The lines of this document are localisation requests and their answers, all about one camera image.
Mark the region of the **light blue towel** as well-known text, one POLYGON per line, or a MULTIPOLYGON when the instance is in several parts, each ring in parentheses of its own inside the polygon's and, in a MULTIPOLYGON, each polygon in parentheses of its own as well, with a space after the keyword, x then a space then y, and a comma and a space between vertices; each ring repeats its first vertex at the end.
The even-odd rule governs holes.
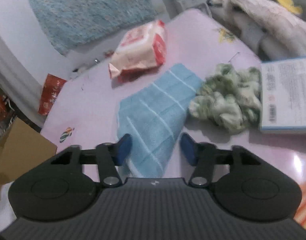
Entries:
POLYGON ((130 134, 132 148, 119 168, 122 177, 161 178, 188 115, 201 78, 176 64, 159 79, 123 99, 117 112, 117 138, 130 134))

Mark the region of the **green white scrunchie cloth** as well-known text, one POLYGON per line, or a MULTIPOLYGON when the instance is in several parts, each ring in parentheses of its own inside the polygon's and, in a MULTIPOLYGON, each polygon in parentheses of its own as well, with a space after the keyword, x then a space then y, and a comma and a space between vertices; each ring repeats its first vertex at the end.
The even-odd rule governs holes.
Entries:
POLYGON ((240 133, 260 123, 261 90, 258 68, 235 70, 233 65, 221 63, 197 90, 189 104, 189 113, 230 133, 240 133))

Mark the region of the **cardboard box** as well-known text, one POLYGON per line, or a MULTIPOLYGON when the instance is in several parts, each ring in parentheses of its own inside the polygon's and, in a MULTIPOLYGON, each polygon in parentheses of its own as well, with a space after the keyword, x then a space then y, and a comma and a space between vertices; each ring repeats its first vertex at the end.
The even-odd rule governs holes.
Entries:
POLYGON ((57 146, 16 118, 0 138, 0 191, 56 154, 57 146))

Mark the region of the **red plastic bag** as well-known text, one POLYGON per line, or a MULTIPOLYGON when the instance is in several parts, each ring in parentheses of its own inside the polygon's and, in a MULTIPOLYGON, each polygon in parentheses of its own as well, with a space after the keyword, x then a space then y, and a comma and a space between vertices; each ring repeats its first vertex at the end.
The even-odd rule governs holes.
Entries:
POLYGON ((51 74, 47 75, 39 101, 38 112, 40 115, 47 116, 49 114, 58 95, 60 94, 62 87, 66 82, 66 80, 60 77, 51 74))

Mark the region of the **blue white paper box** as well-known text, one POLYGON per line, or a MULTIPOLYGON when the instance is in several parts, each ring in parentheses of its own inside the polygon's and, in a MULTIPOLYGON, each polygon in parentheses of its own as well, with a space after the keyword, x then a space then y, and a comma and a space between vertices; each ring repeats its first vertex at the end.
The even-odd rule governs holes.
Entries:
POLYGON ((306 133, 306 57, 261 64, 264 133, 306 133))

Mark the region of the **pink wet wipes pack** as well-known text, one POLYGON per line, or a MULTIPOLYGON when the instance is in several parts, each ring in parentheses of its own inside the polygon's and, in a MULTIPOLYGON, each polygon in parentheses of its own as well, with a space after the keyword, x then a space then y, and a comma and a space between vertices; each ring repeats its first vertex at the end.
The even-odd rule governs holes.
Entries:
POLYGON ((111 79, 143 72, 165 63, 167 32, 165 23, 155 20, 128 31, 109 62, 111 79))

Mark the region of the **white curtain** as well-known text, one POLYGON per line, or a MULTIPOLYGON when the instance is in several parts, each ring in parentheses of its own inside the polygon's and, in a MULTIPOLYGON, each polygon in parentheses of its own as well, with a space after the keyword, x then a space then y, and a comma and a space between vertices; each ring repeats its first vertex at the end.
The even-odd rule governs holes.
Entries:
POLYGON ((45 116, 38 113, 42 86, 26 70, 0 37, 0 88, 34 124, 43 127, 45 116))

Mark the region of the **white rolled blanket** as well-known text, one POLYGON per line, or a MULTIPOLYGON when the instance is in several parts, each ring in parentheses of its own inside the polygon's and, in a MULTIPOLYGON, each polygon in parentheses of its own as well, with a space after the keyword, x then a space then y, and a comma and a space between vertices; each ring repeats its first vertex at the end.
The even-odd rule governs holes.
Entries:
POLYGON ((306 0, 210 0, 213 18, 262 60, 306 56, 306 0))

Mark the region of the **white water dispenser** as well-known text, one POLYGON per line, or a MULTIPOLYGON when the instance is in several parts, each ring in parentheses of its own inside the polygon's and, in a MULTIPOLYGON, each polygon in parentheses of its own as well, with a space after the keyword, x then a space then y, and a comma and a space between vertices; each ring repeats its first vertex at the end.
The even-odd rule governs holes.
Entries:
POLYGON ((212 17, 211 10, 207 4, 208 0, 174 0, 177 13, 180 14, 188 9, 198 9, 209 17, 212 17))

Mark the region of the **floral blue wall cloth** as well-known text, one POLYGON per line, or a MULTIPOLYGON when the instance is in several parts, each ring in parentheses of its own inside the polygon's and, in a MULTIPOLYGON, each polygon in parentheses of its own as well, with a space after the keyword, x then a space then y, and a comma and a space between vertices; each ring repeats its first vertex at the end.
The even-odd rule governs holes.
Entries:
POLYGON ((156 15, 151 0, 28 1, 42 31, 61 55, 156 15))

